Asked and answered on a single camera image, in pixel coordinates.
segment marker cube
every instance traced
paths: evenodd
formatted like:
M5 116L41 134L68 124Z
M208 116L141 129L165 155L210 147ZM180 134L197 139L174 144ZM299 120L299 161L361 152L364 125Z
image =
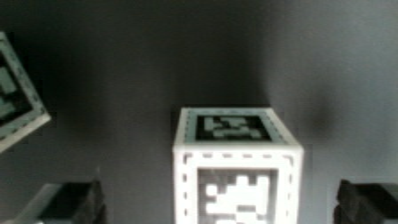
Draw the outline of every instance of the marker cube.
M183 108L176 224L295 224L302 156L272 108Z

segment dark background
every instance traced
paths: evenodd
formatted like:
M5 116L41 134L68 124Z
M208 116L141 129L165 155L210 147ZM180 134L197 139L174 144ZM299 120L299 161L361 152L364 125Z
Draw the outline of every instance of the dark background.
M2 0L46 127L0 155L0 221L101 179L112 224L171 224L183 105L272 105L306 147L300 224L340 179L398 182L398 2Z

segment white cube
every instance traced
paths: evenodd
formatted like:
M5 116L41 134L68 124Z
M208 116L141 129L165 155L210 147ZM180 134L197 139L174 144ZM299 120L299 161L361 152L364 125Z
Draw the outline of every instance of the white cube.
M270 108L183 108L176 224L295 224L302 156Z

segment box top face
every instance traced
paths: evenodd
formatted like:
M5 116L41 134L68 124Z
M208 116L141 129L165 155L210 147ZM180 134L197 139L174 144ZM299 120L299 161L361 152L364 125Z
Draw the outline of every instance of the box top face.
M185 143L286 142L265 108L190 108L185 116Z

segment gray wall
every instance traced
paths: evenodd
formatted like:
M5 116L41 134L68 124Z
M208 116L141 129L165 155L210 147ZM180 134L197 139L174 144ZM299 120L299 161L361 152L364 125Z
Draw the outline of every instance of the gray wall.
M263 77L306 145L300 224L332 223L340 179L398 183L398 2L277 6Z
M53 122L0 155L0 220L46 182L103 181L110 223L172 223L183 105L263 105L261 1L0 1Z
M172 223L183 105L270 103L306 146L300 224L341 178L396 182L395 1L11 1L0 30L53 122L0 155L0 221L46 182L103 180L110 223Z

